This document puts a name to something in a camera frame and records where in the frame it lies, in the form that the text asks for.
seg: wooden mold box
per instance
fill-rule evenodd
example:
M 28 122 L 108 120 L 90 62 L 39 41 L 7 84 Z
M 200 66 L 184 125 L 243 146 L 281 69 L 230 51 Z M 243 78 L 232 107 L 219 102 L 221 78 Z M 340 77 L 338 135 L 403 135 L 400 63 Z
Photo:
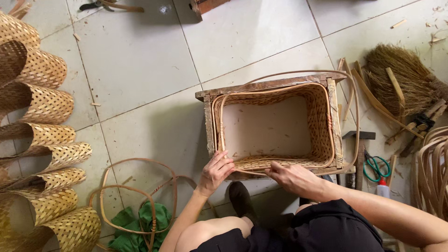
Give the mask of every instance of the wooden mold box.
M 250 91 L 266 91 L 270 89 L 277 89 L 281 87 L 289 87 L 294 85 L 299 85 L 303 83 L 320 83 L 324 86 L 328 92 L 329 102 L 330 102 L 330 115 L 332 117 L 332 135 L 334 140 L 335 158 L 333 162 L 326 168 L 312 169 L 314 173 L 325 173 L 325 172 L 336 172 L 336 174 L 343 174 L 343 155 L 342 155 L 342 138 L 339 125 L 338 117 L 338 105 L 336 98 L 336 83 L 340 82 L 346 78 L 342 74 L 338 73 L 323 73 L 314 74 L 294 78 L 285 78 L 271 81 L 264 81 L 258 83 L 252 83 L 239 90 L 238 92 L 250 92 Z M 212 126 L 212 114 L 211 114 L 211 104 L 213 100 L 221 95 L 229 93 L 231 90 L 235 89 L 237 86 L 233 87 L 223 87 L 212 90 L 205 90 L 196 92 L 196 99 L 204 103 L 204 115 L 205 115 L 205 125 L 207 131 L 207 149 L 210 157 L 213 156 L 215 152 L 215 138 L 213 136 L 213 126 Z M 346 173 L 353 173 L 354 168 L 349 169 Z M 229 176 L 228 179 L 232 180 L 248 180 L 248 179 L 263 179 L 267 177 L 261 177 L 252 174 L 234 172 Z

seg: person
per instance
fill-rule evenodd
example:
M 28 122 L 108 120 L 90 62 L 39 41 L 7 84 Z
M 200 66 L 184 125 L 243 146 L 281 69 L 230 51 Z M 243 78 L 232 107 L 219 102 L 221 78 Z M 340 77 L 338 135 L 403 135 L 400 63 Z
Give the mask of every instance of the person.
M 302 205 L 288 237 L 257 226 L 249 193 L 233 182 L 229 197 L 238 217 L 196 222 L 207 199 L 235 171 L 227 151 L 215 153 L 167 234 L 160 252 L 385 251 L 372 226 L 426 252 L 448 251 L 448 223 L 406 204 L 336 185 L 300 165 L 271 163 L 266 174 L 286 191 L 320 203 Z

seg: green-handled scissors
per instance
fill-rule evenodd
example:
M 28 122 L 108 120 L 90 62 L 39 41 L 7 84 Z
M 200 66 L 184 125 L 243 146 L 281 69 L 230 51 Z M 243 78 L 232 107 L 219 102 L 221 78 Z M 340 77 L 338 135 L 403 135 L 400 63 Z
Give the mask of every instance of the green-handled scissors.
M 389 176 L 391 175 L 391 167 L 390 167 L 389 163 L 388 163 L 386 160 L 384 160 L 383 158 L 381 158 L 381 157 L 379 157 L 379 156 L 371 156 L 371 155 L 369 155 L 369 153 L 368 153 L 366 150 L 364 150 L 364 158 L 366 159 L 366 161 L 362 164 L 362 169 L 363 169 L 364 175 L 365 175 L 370 181 L 378 182 L 378 181 L 380 181 L 381 177 L 383 177 L 383 178 L 387 178 L 387 177 L 389 177 Z M 379 158 L 379 159 L 380 159 L 381 161 L 383 161 L 383 162 L 386 164 L 386 166 L 388 167 L 388 173 L 387 173 L 386 175 L 384 175 L 384 174 L 379 170 L 379 167 L 378 167 L 378 164 L 376 163 L 375 158 Z M 367 175 L 367 173 L 366 173 L 366 162 L 367 162 L 367 164 L 373 169 L 373 171 L 378 175 L 378 178 L 377 178 L 377 179 L 372 179 L 369 175 Z

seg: green cloth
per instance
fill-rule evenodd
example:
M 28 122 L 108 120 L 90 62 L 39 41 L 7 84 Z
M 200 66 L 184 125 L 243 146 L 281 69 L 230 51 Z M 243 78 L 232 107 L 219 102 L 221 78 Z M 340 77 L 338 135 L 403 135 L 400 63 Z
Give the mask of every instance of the green cloth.
M 166 207 L 162 204 L 155 203 L 155 219 L 156 223 L 156 231 L 164 230 L 168 227 L 169 222 L 171 220 L 171 213 L 166 209 Z M 151 203 L 149 201 L 143 204 L 142 208 L 138 211 L 138 216 L 140 221 L 142 222 L 143 229 L 145 232 L 151 232 L 152 228 L 152 209 Z M 113 219 L 112 223 L 124 227 L 129 230 L 141 231 L 140 223 L 135 218 L 134 214 L 132 214 L 131 207 L 127 207 L 124 210 L 121 210 Z M 162 246 L 162 242 L 167 236 L 168 230 L 163 233 L 157 233 L 154 236 L 154 245 L 152 246 L 152 252 L 158 252 L 160 246 Z M 129 233 L 126 231 L 122 231 L 117 229 L 115 231 L 115 239 L 111 240 L 108 243 L 109 248 L 113 248 L 115 250 L 121 252 L 148 252 L 148 247 L 145 244 L 145 240 L 143 239 L 143 235 Z

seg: white tile floor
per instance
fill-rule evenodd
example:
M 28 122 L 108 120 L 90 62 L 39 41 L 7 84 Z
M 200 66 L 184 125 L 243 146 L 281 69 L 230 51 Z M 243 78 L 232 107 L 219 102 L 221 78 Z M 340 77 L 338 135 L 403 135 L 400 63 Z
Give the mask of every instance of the white tile floor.
M 99 187 L 106 166 L 125 158 L 157 159 L 178 174 L 198 180 L 208 156 L 203 106 L 194 97 L 197 91 L 288 70 L 333 69 L 341 57 L 362 64 L 365 53 L 379 42 L 417 50 L 424 64 L 448 81 L 447 42 L 433 47 L 428 43 L 431 33 L 447 28 L 446 0 L 231 0 L 204 14 L 200 23 L 188 0 L 120 1 L 142 6 L 145 13 L 80 12 L 79 6 L 88 2 L 31 0 L 33 7 L 23 19 L 39 31 L 43 50 L 67 62 L 68 76 L 61 89 L 73 95 L 75 110 L 66 124 L 77 130 L 77 141 L 93 147 L 91 159 L 79 165 L 87 173 L 87 180 L 75 187 L 79 205 L 86 205 L 88 195 Z M 14 4 L 0 0 L 4 12 Z M 438 6 L 442 11 L 433 10 Z M 407 22 L 390 29 L 403 19 Z M 345 107 L 345 83 L 337 86 L 337 96 Z M 360 98 L 361 129 L 377 133 L 367 148 L 388 158 L 400 148 L 400 143 L 384 145 L 396 127 L 371 109 L 361 93 Z M 9 115 L 10 121 L 15 118 Z M 341 124 L 342 134 L 354 128 L 349 115 Z M 350 161 L 353 142 L 343 145 Z M 12 142 L 0 146 L 8 154 L 20 149 Z M 15 163 L 9 175 L 26 175 L 33 169 L 28 166 L 32 162 Z M 403 178 L 396 175 L 392 189 L 402 196 L 392 194 L 392 198 L 409 203 L 409 159 L 400 158 L 396 169 Z M 133 161 L 115 167 L 108 183 L 121 184 L 130 176 L 133 179 L 127 185 L 145 191 L 169 178 L 158 166 Z M 290 213 L 297 206 L 297 197 L 278 189 L 273 180 L 244 183 L 263 217 Z M 225 195 L 228 184 L 224 182 L 211 197 L 220 216 L 235 214 Z M 374 184 L 364 184 L 365 191 L 374 192 Z M 186 183 L 180 183 L 177 214 L 191 192 Z M 171 188 L 156 199 L 170 209 Z M 108 190 L 106 214 L 112 218 L 123 207 L 136 209 L 141 200 L 141 195 L 126 190 Z M 211 210 L 205 209 L 200 219 L 211 217 Z M 113 232 L 103 224 L 102 242 Z M 45 251 L 55 249 L 57 241 L 52 240 Z

